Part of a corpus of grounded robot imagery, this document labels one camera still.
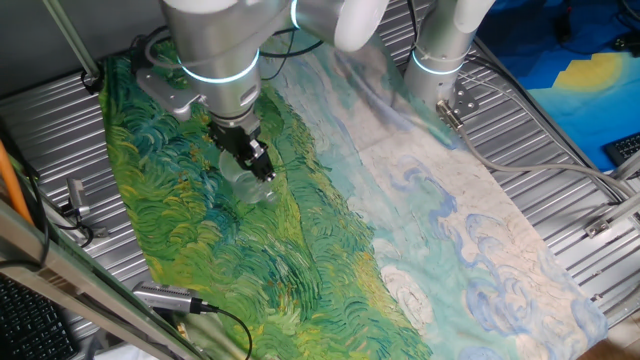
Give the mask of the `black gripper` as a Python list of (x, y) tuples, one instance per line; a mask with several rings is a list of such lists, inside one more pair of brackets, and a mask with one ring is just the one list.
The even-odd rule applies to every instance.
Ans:
[(212, 121), (209, 133), (214, 142), (234, 156), (237, 164), (245, 171), (251, 171), (262, 182), (275, 179), (273, 165), (267, 152), (267, 145), (258, 141), (260, 122), (257, 119), (222, 123)]

